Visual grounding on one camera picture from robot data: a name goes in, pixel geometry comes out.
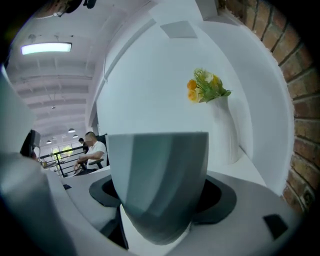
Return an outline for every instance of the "black armrest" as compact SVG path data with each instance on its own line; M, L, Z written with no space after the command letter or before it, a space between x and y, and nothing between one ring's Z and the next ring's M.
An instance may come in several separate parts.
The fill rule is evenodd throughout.
M101 165L101 162L102 162L103 160L104 160L104 159L101 158L101 159L98 159L98 160L96 160L96 161L93 161L93 162L89 163L89 166L92 166L92 165L97 164L98 167L99 167L99 169L102 169L103 167L102 167L102 165Z
M84 162L81 162L80 165L81 165L81 167L82 167L82 169L83 169L84 171L87 169Z

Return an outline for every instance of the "fluorescent light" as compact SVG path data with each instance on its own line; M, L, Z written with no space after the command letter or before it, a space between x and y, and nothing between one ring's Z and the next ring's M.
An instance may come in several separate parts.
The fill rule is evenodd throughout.
M70 42L44 42L24 45L21 47L22 55L43 53L43 52L70 52Z

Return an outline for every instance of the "person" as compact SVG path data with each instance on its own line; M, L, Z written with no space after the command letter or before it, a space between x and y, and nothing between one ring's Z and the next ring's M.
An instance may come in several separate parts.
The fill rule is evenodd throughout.
M83 152L86 154L89 150L89 147L87 146L87 144L85 143L85 140L83 138L79 139L79 142L82 144L83 146Z
M97 164L94 164L94 165L89 165L89 164L99 159L103 159L103 161L101 162L101 165L103 168L107 166L108 155L107 155L107 149L105 144L98 141L96 135L92 131L89 131L85 134L84 140L85 140L85 143L89 146L89 150L85 155L80 156L79 159L75 162L73 166L73 169L75 170L75 175L89 174L98 170L99 167ZM87 161L87 170L77 171L79 169L79 165L86 161Z

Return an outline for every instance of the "white t-shirt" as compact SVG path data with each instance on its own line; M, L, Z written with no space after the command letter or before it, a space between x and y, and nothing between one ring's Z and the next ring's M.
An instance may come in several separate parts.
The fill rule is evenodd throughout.
M101 162L101 165L102 165L102 167L106 167L107 166L108 154L107 154L106 146L102 142L97 141L96 143L94 143L93 146L89 147L89 150L88 150L88 152L86 154L87 155L91 155L91 154L94 154L94 153L96 153L98 151L103 152L103 155L101 156L101 158L103 158L103 161ZM97 161L97 160L89 159L87 164L86 164L86 168L87 169L99 169L97 164L89 165L91 162L94 162L94 161Z

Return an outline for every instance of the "white vase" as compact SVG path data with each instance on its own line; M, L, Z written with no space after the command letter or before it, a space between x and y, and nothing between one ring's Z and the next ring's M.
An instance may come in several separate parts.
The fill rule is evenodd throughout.
M207 105L213 118L213 131L209 134L210 156L214 165L231 165L239 160L239 143L235 122L228 106L228 97L213 99Z

